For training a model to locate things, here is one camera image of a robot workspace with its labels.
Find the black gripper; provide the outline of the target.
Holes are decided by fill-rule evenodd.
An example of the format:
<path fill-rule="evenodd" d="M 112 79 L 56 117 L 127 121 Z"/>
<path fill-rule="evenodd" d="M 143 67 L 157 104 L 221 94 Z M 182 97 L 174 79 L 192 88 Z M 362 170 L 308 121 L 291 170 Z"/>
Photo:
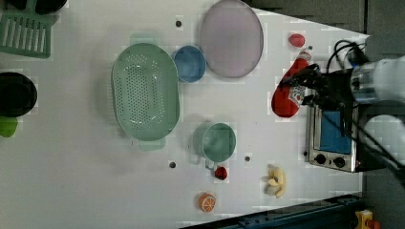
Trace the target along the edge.
<path fill-rule="evenodd" d="M 298 73 L 283 79 L 281 86 L 304 86 L 316 91 L 306 95 L 303 106 L 318 106 L 322 110 L 342 110 L 353 106 L 351 91 L 352 70 L 321 73 L 318 64 L 311 64 Z"/>

